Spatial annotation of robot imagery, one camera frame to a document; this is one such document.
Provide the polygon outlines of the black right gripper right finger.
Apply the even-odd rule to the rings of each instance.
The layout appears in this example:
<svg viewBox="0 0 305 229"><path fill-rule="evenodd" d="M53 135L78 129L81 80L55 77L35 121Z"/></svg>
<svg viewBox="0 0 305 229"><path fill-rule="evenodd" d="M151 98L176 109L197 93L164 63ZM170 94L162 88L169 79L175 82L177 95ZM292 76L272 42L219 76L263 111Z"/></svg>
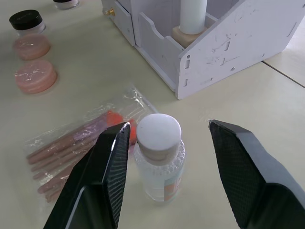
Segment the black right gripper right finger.
<svg viewBox="0 0 305 229"><path fill-rule="evenodd" d="M241 229L303 229L305 192L288 170L238 125L209 121L218 170Z"/></svg>

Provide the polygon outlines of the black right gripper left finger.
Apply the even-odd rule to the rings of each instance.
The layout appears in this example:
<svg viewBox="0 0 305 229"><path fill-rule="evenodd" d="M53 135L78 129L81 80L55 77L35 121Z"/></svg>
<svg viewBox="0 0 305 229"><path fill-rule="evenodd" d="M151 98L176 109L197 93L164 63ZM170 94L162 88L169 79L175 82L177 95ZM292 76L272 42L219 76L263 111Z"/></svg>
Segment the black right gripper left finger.
<svg viewBox="0 0 305 229"><path fill-rule="evenodd" d="M103 131L74 166L49 215L46 229L116 229L127 176L131 126Z"/></svg>

